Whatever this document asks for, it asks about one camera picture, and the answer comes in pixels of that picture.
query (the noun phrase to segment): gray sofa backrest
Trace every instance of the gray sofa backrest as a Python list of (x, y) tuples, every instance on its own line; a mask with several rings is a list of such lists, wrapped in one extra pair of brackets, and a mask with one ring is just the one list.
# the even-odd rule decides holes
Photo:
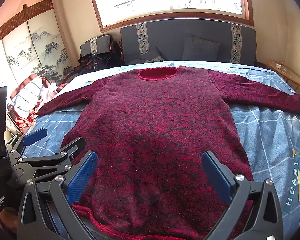
[(254, 64), (254, 29), (205, 19), (168, 19), (121, 28), (124, 61), (128, 64), (155, 46), (164, 60), (181, 60), (185, 34), (221, 43), (218, 62)]

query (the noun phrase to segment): round wooden table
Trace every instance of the round wooden table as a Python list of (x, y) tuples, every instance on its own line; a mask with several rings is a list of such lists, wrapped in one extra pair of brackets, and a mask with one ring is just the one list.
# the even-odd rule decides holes
[[(293, 83), (295, 83), (297, 85), (297, 87), (295, 88), (295, 91), (297, 91), (298, 87), (300, 87), (300, 76), (295, 71), (293, 71), (292, 69), (287, 67), (285, 64), (282, 64), (282, 62), (279, 62), (276, 60), (268, 59), (267, 64), (269, 65), (271, 70), (282, 75), (284, 80), (287, 83), (288, 83), (288, 81), (292, 81)], [(282, 64), (281, 68), (277, 68), (276, 67), (277, 64), (279, 64), (279, 65)]]

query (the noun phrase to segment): red cloth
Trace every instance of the red cloth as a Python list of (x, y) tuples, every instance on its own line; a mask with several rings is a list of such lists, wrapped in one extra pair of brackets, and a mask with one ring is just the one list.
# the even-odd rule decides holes
[[(82, 136), (98, 168), (77, 206), (97, 228), (127, 240), (202, 239), (226, 204), (211, 187), (201, 154), (211, 150), (252, 180), (228, 103), (300, 114), (300, 96), (207, 69), (132, 70), (56, 97), (38, 114), (87, 101), (62, 146)], [(233, 235), (242, 230), (249, 207)]]

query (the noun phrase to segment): blue bedsheet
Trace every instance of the blue bedsheet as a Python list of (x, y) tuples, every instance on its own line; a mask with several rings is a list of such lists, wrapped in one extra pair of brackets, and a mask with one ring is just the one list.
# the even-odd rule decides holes
[[(277, 73), (270, 70), (238, 64), (191, 61), (165, 61), (101, 70), (76, 77), (62, 93), (131, 69), (179, 65), (233, 73), (287, 94), (295, 94)], [(59, 150), (64, 135), (75, 125), (84, 107), (77, 105), (38, 117), (32, 130), (45, 127), (48, 136), (28, 147), (24, 156), (52, 155)], [(271, 178), (275, 183), (282, 208), (284, 237), (289, 239), (300, 226), (300, 115), (257, 106), (231, 105), (230, 108), (254, 180)]]

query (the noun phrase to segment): blue gripper pad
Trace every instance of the blue gripper pad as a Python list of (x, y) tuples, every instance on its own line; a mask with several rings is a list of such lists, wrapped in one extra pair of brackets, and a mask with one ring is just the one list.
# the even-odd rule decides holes
[(208, 176), (210, 184), (217, 192), (220, 200), (226, 203), (231, 203), (233, 199), (231, 185), (223, 175), (222, 171), (218, 168), (218, 166), (206, 152), (202, 154), (201, 164), (204, 172)]
[(34, 144), (35, 142), (41, 140), (42, 138), (45, 138), (47, 136), (48, 132), (47, 129), (41, 128), (37, 131), (34, 131), (32, 133), (29, 133), (28, 135), (24, 136), (22, 143), (24, 146), (30, 146)]
[(79, 201), (97, 166), (98, 156), (95, 152), (92, 152), (68, 184), (67, 200), (69, 204)]

